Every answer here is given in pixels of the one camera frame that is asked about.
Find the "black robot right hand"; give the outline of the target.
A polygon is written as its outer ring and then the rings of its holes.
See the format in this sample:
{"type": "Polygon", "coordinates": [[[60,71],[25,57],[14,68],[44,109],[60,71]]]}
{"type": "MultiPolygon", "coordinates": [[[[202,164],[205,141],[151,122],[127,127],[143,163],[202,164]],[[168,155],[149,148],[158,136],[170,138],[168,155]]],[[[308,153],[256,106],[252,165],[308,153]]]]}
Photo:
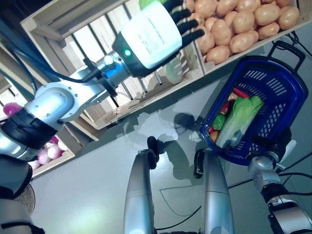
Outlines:
{"type": "Polygon", "coordinates": [[[270,155],[276,163],[280,162],[286,152],[286,147],[292,140],[289,127],[284,128],[275,139],[252,135],[252,143],[265,149],[264,154],[270,155]]]}

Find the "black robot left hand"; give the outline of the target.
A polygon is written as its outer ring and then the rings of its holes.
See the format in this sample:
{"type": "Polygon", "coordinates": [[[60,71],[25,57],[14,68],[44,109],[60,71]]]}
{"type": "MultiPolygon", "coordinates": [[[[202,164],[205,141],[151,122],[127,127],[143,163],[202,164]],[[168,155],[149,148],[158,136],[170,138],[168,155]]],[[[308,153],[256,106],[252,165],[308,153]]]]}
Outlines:
{"type": "Polygon", "coordinates": [[[174,59],[192,41],[204,36],[181,0],[154,1],[133,16],[117,35],[113,50],[130,76],[142,78],[174,59]]]}

